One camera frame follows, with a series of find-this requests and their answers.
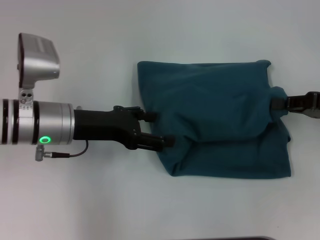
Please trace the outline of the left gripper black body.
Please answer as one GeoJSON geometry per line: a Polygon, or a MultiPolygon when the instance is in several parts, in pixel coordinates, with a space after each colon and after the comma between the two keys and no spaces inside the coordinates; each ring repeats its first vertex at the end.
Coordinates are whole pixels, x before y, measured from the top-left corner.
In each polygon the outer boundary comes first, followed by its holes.
{"type": "Polygon", "coordinates": [[[129,150],[136,150],[140,135],[139,121],[124,108],[74,111],[74,140],[115,141],[129,150]]]}

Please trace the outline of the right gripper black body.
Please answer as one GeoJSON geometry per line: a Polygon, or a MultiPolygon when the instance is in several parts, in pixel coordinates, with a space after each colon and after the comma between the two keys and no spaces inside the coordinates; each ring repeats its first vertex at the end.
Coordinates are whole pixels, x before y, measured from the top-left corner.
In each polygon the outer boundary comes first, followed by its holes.
{"type": "Polygon", "coordinates": [[[289,96],[286,109],[291,113],[303,114],[310,118],[320,117],[320,93],[307,92],[305,95],[289,96]]]}

